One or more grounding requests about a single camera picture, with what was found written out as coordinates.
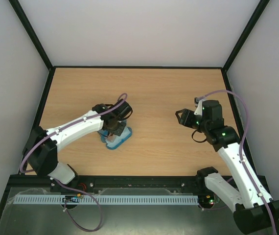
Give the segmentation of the blue transparent glasses case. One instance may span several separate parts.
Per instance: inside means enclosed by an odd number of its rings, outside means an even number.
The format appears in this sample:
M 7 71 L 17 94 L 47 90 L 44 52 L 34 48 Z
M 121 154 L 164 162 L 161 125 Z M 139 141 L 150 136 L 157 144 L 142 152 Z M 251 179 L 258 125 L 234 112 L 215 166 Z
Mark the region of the blue transparent glasses case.
M 120 136 L 117 136 L 116 135 L 116 139 L 114 142 L 106 142 L 106 137 L 108 135 L 108 131 L 107 130 L 100 130 L 98 131 L 98 134 L 100 135 L 100 140 L 106 144 L 106 147 L 110 150 L 115 150 L 117 149 L 119 146 L 121 146 L 125 141 L 127 141 L 131 135 L 132 135 L 132 128 L 127 126 L 127 121 L 124 120 L 122 121 L 121 123 L 123 123 L 125 126 L 124 126 L 124 129 L 121 133 Z

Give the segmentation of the orange sunglasses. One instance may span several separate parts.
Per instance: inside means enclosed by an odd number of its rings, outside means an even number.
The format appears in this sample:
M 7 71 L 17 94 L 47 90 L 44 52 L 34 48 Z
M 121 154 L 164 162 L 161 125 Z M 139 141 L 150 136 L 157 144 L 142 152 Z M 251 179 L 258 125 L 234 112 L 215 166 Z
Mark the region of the orange sunglasses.
M 116 139 L 116 135 L 113 133 L 108 133 L 106 137 L 106 142 L 114 142 Z

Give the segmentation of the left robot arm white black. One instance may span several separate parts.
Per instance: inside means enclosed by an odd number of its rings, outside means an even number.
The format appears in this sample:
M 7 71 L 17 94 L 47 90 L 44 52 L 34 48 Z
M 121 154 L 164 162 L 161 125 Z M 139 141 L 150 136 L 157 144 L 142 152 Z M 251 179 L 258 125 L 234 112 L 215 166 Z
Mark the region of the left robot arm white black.
M 83 116 L 66 124 L 44 130 L 38 126 L 30 133 L 24 147 L 24 159 L 37 176 L 56 179 L 67 185 L 77 173 L 58 160 L 58 153 L 72 142 L 97 132 L 110 150 L 117 149 L 132 135 L 127 119 L 132 107 L 123 99 L 116 104 L 97 104 Z

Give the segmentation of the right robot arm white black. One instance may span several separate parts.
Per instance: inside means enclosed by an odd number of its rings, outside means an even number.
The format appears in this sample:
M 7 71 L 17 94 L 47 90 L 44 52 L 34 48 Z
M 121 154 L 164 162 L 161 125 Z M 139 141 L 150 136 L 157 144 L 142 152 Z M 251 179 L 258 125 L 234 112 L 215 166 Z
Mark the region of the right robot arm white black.
M 251 234 L 266 228 L 276 232 L 279 200 L 274 200 L 252 169 L 234 128 L 225 125 L 222 106 L 217 100 L 200 100 L 195 111 L 178 110 L 180 125 L 205 135 L 205 141 L 227 165 L 236 186 L 229 184 L 214 167 L 196 173 L 200 191 L 212 191 L 232 211 L 239 230 Z

